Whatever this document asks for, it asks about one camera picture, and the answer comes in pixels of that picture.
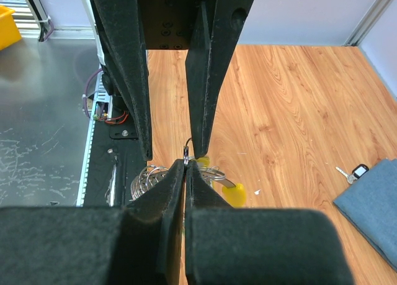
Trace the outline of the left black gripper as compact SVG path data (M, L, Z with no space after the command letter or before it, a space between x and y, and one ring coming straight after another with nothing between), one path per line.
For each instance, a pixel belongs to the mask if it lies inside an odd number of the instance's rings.
M147 50L188 50L190 129L208 152L220 89L254 0L91 0L105 62L133 114L142 157L153 159Z

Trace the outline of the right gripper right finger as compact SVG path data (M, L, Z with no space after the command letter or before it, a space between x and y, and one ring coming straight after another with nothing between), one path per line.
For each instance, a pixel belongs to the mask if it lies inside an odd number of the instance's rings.
M234 208L186 171L185 274L189 284L353 284L337 230L322 212Z

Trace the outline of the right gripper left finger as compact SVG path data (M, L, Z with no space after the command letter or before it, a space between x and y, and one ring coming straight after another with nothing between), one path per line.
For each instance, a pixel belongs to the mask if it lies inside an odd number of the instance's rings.
M185 167L125 207L1 209L2 284L177 284Z

